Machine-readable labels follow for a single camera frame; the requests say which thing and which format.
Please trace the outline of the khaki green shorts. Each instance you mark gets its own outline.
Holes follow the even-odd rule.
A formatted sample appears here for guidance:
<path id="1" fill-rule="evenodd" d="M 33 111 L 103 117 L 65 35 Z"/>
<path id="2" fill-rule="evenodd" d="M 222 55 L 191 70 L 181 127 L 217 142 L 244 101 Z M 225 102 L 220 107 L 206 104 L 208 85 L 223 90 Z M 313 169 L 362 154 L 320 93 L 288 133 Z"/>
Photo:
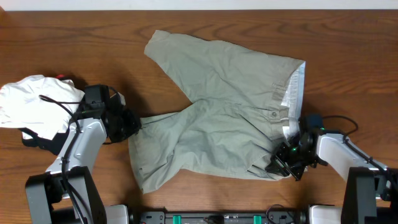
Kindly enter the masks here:
<path id="1" fill-rule="evenodd" d="M 278 145 L 299 130 L 304 60 L 163 30 L 154 32 L 144 53 L 190 100 L 179 112 L 142 118 L 141 130 L 129 139 L 132 170 L 144 193 L 182 169 L 282 178 L 267 167 Z"/>

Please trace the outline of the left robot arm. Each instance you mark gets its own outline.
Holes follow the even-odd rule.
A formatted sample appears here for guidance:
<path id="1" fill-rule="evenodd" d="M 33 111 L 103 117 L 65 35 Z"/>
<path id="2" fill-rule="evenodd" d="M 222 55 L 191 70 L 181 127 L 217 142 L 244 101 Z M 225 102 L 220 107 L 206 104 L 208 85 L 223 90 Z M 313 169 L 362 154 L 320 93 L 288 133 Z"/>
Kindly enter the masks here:
<path id="1" fill-rule="evenodd" d="M 106 85 L 86 86 L 57 158 L 25 183 L 32 223 L 129 223 L 125 205 L 104 206 L 92 178 L 99 149 L 141 128 L 124 97 Z"/>

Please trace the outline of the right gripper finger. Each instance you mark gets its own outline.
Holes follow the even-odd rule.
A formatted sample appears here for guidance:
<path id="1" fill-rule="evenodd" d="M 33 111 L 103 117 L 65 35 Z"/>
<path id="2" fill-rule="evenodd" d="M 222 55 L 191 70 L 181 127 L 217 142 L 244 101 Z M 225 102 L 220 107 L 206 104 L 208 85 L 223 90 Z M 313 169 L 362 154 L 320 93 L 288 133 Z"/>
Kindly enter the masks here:
<path id="1" fill-rule="evenodd" d="M 265 168 L 268 173 L 277 174 L 281 176 L 289 176 L 290 172 L 288 171 L 286 164 L 289 161 L 289 156 L 282 154 L 275 154 L 271 156 L 270 164 Z"/>
<path id="2" fill-rule="evenodd" d="M 287 177 L 291 175 L 296 181 L 302 178 L 306 168 L 306 160 L 303 156 L 282 157 L 278 156 L 280 173 Z"/>

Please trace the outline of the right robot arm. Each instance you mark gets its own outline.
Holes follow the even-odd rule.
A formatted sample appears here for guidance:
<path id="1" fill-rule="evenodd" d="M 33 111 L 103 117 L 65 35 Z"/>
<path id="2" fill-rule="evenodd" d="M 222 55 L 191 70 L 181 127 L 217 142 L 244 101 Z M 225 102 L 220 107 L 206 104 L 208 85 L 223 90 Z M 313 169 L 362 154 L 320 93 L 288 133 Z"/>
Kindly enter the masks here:
<path id="1" fill-rule="evenodd" d="M 354 145 L 349 133 L 326 129 L 319 114 L 301 117 L 299 132 L 271 156 L 266 171 L 300 180 L 307 167 L 331 166 L 345 180 L 342 207 L 311 205 L 295 223 L 397 223 L 397 169 Z"/>

